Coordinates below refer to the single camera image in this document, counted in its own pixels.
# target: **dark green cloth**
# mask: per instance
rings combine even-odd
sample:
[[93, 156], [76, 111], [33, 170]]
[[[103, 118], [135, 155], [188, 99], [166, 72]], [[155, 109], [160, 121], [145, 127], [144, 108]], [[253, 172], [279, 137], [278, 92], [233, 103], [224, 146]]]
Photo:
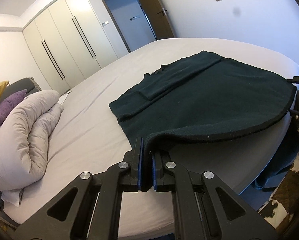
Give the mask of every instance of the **dark green cloth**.
[[228, 140], [264, 130], [283, 118], [295, 92], [280, 75], [202, 51], [145, 74], [109, 106], [132, 147], [144, 138], [147, 161], [162, 141]]

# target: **wardrobe door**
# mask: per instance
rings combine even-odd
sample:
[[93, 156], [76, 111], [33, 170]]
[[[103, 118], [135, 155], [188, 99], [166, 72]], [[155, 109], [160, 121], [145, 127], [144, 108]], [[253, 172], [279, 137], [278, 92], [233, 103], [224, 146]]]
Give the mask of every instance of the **wardrobe door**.
[[49, 8], [56, 27], [85, 78], [101, 68], [93, 51], [81, 32], [76, 19], [72, 16], [65, 0], [57, 0]]
[[117, 60], [103, 27], [99, 23], [89, 0], [65, 0], [77, 24], [86, 36], [101, 68]]
[[47, 48], [43, 43], [43, 39], [38, 31], [35, 21], [32, 21], [24, 30], [23, 35], [31, 51], [38, 67], [43, 76], [53, 90], [59, 92], [60, 95], [70, 89], [65, 79], [59, 73], [48, 54]]
[[37, 16], [35, 22], [43, 38], [43, 43], [51, 54], [60, 74], [71, 88], [78, 85], [85, 78], [64, 44], [49, 10], [46, 9]]

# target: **metal bolt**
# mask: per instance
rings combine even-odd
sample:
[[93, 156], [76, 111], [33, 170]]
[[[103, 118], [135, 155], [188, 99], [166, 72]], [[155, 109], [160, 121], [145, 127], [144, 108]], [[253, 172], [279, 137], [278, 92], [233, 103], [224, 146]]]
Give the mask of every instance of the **metal bolt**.
[[118, 164], [118, 166], [121, 168], [121, 169], [125, 169], [128, 167], [128, 163], [127, 162], [121, 162]]
[[176, 163], [175, 162], [167, 162], [166, 163], [166, 167], [172, 169], [176, 167]]
[[214, 177], [214, 174], [211, 171], [205, 171], [204, 172], [204, 177], [207, 178], [207, 179], [212, 179]]
[[80, 175], [81, 179], [89, 179], [91, 177], [91, 174], [89, 172], [83, 172]]

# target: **wardrobe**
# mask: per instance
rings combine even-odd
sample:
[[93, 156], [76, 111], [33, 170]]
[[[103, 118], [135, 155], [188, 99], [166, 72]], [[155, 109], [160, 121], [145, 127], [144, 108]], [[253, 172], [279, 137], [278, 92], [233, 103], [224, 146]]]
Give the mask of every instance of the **wardrobe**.
[[89, 0], [57, 0], [23, 34], [50, 87], [60, 94], [118, 59]]

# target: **brown wooden door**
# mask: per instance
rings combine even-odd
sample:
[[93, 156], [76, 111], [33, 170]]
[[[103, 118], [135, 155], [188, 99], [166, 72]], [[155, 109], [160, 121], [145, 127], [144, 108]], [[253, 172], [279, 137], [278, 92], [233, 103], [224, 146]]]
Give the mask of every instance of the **brown wooden door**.
[[158, 40], [174, 38], [168, 16], [160, 0], [139, 0]]

